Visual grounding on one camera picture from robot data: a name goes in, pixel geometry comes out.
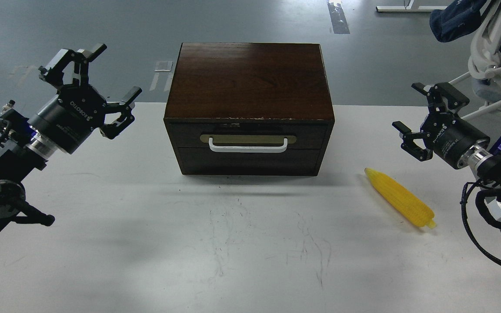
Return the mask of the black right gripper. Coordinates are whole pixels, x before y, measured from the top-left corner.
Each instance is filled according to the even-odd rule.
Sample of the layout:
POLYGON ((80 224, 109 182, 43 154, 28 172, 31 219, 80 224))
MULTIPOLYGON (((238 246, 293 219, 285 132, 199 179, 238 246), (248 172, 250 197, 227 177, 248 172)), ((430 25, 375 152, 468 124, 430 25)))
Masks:
POLYGON ((429 86, 412 83, 411 87, 426 97, 429 113, 420 127, 421 132, 412 132, 401 121, 392 126, 402 139, 401 148, 420 162, 433 158, 433 152, 454 169, 467 166, 465 153, 473 145, 487 148, 490 137, 470 123, 458 117, 458 112, 470 103, 470 99, 451 83, 436 83, 429 86), (425 148, 415 144, 423 140, 425 148))

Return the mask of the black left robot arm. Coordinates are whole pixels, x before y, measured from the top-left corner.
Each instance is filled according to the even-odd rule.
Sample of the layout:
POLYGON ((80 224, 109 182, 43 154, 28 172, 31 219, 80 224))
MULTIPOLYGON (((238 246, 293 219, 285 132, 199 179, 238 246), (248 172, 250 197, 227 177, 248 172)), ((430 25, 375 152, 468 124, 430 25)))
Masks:
POLYGON ((10 100, 0 113, 0 232, 11 222, 51 226, 54 216, 40 212, 26 200, 22 181, 32 170, 42 170, 55 151, 72 154, 99 130, 115 139, 134 121, 133 87, 118 102, 108 102, 89 83, 89 65, 106 50, 103 43, 91 50, 61 49, 39 78, 56 89, 38 113, 26 118, 10 100))

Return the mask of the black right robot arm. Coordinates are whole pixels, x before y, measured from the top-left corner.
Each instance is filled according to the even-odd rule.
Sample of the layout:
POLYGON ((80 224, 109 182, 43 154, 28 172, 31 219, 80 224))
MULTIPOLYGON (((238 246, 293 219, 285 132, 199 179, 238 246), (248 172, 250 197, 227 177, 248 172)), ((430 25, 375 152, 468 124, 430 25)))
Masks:
POLYGON ((477 193, 475 204, 487 224, 501 230, 501 148, 489 150, 490 137, 459 117, 469 99, 453 85, 413 83, 412 88, 426 97, 429 113, 419 132, 400 121, 392 123, 402 138, 401 148, 420 162, 436 154, 452 168, 469 167, 484 183, 491 183, 477 193))

